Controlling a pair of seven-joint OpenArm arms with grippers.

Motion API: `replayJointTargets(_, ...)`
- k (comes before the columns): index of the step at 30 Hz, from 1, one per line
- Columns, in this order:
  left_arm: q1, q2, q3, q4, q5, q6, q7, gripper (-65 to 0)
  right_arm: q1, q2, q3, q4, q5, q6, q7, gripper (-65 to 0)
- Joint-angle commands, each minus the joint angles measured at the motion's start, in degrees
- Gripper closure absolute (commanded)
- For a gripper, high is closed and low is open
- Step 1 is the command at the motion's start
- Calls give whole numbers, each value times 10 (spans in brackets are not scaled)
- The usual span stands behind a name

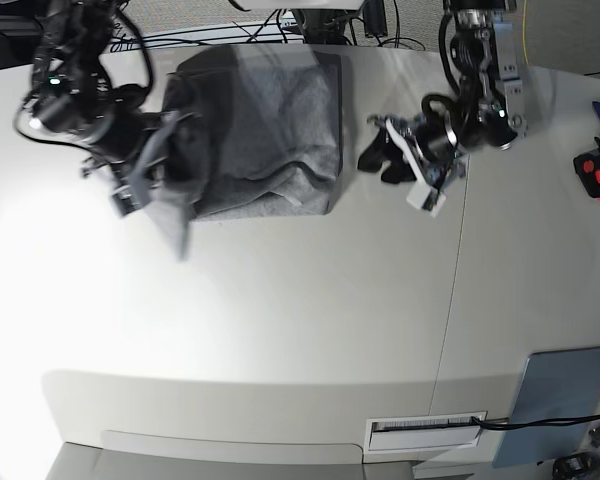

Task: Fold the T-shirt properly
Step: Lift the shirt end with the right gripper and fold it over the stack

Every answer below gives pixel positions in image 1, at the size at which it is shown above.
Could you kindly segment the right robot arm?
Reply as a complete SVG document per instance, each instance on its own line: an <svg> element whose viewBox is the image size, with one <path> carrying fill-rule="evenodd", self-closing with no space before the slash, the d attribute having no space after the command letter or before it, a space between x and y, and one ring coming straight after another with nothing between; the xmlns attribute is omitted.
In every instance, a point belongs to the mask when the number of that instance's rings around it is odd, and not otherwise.
<svg viewBox="0 0 600 480"><path fill-rule="evenodd" d="M271 44L206 47L155 83L115 85L101 61L115 1L55 1L19 110L40 143L89 152L122 215L188 225L324 215L344 169L342 62Z"/></svg>

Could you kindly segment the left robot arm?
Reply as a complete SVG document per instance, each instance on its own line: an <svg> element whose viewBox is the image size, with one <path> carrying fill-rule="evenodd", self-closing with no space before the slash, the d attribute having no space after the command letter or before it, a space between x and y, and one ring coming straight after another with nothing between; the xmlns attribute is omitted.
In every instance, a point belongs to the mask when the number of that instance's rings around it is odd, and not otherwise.
<svg viewBox="0 0 600 480"><path fill-rule="evenodd" d="M527 129L511 23L513 1L446 1L438 48L450 94L430 93L402 130L415 182L407 203L436 215L445 187L465 175L469 154L506 150Z"/></svg>

